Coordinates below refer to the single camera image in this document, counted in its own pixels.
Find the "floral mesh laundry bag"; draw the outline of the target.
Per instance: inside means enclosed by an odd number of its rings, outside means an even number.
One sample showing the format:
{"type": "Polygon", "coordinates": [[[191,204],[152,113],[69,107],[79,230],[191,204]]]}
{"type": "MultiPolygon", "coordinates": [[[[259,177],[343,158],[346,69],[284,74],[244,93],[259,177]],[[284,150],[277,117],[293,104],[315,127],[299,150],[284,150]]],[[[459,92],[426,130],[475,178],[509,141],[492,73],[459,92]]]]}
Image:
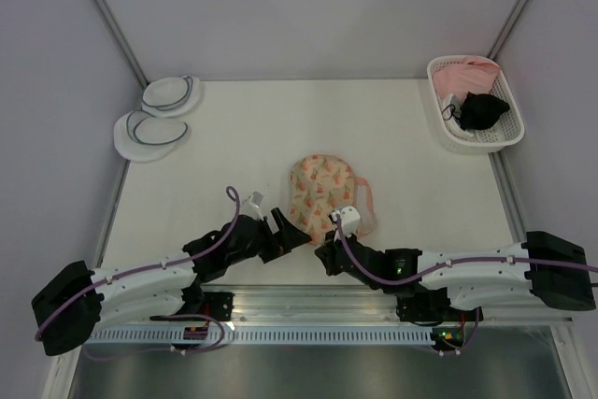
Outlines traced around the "floral mesh laundry bag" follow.
{"type": "Polygon", "coordinates": [[[377,227],[374,199],[369,182],[357,176],[343,159],[313,154],[294,164],[290,171],[290,221],[310,235],[312,245],[323,242],[334,227],[329,220],[333,210],[355,207],[361,215],[359,236],[377,227]]]}

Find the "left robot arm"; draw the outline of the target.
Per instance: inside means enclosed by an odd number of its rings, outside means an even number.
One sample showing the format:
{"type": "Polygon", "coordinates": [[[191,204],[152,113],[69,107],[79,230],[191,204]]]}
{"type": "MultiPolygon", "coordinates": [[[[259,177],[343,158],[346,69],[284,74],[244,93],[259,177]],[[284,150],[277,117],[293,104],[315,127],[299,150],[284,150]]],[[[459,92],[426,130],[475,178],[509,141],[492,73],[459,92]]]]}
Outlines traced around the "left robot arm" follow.
{"type": "Polygon", "coordinates": [[[219,230],[187,244],[172,256],[128,269],[67,265],[32,300],[36,341],[49,356],[83,345],[95,332],[130,321],[192,321],[224,315],[202,287],[233,265],[254,257],[267,264],[310,243],[309,234],[271,211],[265,218],[238,214],[219,230]]]}

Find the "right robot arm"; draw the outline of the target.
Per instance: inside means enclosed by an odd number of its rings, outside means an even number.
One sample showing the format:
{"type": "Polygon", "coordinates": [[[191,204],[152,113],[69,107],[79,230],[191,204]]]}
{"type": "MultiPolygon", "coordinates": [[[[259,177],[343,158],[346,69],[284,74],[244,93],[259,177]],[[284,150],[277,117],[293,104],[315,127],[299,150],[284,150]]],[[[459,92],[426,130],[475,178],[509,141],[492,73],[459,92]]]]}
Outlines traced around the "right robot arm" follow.
{"type": "Polygon", "coordinates": [[[587,264],[584,249],[541,231],[480,254],[380,251],[354,235],[340,238],[329,232],[315,255],[328,276],[347,274],[394,297],[401,322],[481,320],[488,306],[528,299],[561,311],[596,308],[591,283],[596,270],[587,264]]]}

